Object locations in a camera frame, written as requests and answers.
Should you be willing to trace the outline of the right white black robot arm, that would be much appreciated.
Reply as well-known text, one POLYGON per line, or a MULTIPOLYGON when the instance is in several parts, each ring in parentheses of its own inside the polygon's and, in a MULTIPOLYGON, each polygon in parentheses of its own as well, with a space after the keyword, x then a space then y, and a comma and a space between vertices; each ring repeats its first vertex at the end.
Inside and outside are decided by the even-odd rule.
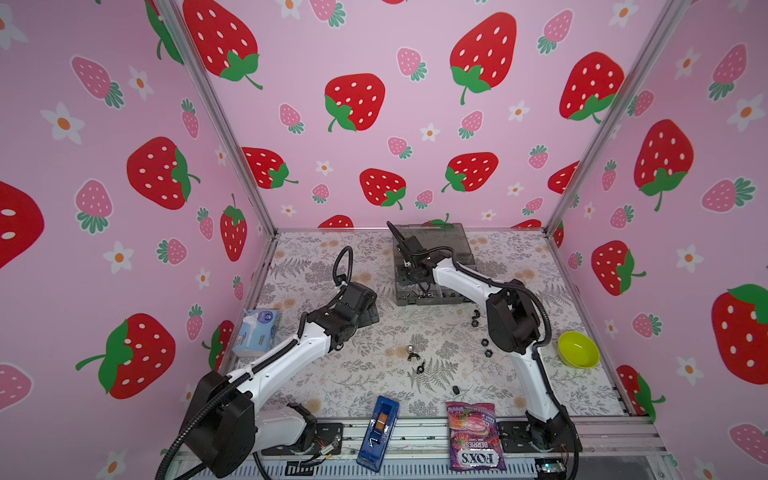
POLYGON ((542 301, 518 280, 501 282, 466 267, 449 246, 425 248, 393 223, 387 227, 411 282, 451 289, 485 309, 489 339, 511 356, 517 370, 533 447, 543 452, 563 447, 579 454, 579 434, 554 393, 539 352, 552 340, 551 321, 542 301))

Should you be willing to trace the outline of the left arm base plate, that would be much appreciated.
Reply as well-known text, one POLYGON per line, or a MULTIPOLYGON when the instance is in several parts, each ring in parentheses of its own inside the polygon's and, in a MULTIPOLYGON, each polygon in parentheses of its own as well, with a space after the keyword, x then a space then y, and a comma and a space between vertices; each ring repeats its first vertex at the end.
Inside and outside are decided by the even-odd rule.
POLYGON ((340 454, 343 437, 343 423, 320 422, 310 431, 306 448, 300 452, 300 455, 312 457, 340 454))

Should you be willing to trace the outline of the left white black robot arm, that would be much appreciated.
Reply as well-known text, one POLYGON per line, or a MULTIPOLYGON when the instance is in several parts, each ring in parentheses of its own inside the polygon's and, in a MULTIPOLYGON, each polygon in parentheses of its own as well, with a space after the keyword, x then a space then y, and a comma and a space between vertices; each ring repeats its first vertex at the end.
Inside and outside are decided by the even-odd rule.
POLYGON ((199 464, 181 474, 181 479, 204 470, 224 478, 255 452, 299 442, 312 424, 308 410, 291 404, 262 414, 261 408, 305 367, 342 349, 358 329, 376 323, 376 299, 376 292, 363 284, 341 285, 328 304, 301 315, 294 335, 262 357, 226 375, 206 374, 155 477, 167 476, 183 446, 199 464))

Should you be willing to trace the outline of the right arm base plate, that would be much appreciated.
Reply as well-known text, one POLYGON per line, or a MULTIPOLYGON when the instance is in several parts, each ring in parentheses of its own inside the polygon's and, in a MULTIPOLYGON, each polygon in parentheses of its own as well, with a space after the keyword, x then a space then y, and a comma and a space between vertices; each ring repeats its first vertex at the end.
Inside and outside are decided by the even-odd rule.
POLYGON ((500 421, 498 429, 502 449, 507 454, 544 455, 583 451, 577 432, 569 425, 565 425, 547 447, 534 444, 534 435, 526 421, 500 421))

